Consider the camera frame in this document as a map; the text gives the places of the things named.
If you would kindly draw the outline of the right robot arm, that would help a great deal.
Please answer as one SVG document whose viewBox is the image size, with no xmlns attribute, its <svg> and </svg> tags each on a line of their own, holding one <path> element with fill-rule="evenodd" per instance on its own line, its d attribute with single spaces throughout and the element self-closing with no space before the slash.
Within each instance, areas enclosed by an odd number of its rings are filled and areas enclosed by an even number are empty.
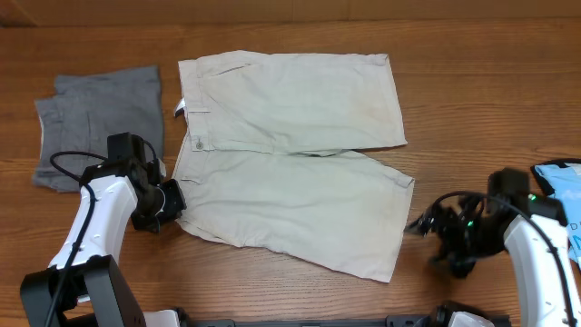
<svg viewBox="0 0 581 327">
<path fill-rule="evenodd" d="M 567 254 L 566 213 L 557 199 L 532 193 L 527 173 L 504 168 L 487 179 L 487 192 L 455 191 L 436 199 L 405 228 L 434 233 L 433 263 L 465 278 L 476 263 L 509 254 L 525 326 L 577 326 L 580 301 Z"/>
</svg>

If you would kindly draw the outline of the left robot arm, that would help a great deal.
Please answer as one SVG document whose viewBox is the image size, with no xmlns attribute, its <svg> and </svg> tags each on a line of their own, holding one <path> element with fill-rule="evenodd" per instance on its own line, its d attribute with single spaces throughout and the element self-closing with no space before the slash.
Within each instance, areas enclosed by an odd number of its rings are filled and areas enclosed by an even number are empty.
<svg viewBox="0 0 581 327">
<path fill-rule="evenodd" d="M 20 297 L 30 325 L 185 326 L 181 309 L 144 312 L 118 266 L 125 230 L 158 233 L 186 203 L 179 184 L 165 179 L 152 145 L 114 134 L 106 156 L 76 177 L 81 202 L 70 232 L 48 267 L 25 276 Z"/>
</svg>

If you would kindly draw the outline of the beige shorts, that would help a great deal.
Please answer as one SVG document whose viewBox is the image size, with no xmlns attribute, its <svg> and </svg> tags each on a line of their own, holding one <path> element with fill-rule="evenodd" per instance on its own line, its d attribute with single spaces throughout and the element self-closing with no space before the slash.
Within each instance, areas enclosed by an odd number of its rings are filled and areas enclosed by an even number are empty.
<svg viewBox="0 0 581 327">
<path fill-rule="evenodd" d="M 386 54 L 238 50 L 179 73 L 185 232 L 390 281 L 414 179 L 368 156 L 406 143 Z"/>
</svg>

